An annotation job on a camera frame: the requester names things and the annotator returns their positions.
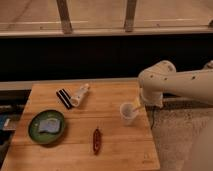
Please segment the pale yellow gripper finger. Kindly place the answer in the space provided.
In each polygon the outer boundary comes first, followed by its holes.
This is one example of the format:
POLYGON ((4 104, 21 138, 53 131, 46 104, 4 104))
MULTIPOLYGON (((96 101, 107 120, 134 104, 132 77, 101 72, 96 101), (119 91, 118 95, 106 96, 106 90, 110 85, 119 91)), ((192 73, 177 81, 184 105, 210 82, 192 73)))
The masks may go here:
POLYGON ((139 97, 136 97, 133 101, 133 111, 136 112, 143 107, 143 103, 140 101, 139 97))

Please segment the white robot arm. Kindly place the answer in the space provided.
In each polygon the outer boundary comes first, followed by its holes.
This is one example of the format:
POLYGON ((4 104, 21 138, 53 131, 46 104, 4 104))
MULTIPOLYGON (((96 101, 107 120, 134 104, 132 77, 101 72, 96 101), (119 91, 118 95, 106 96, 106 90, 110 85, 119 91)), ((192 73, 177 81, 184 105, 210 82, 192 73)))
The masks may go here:
POLYGON ((213 68, 177 72, 175 65, 162 60, 138 75, 137 111, 145 106, 163 107, 163 94, 169 93, 213 105, 213 68))

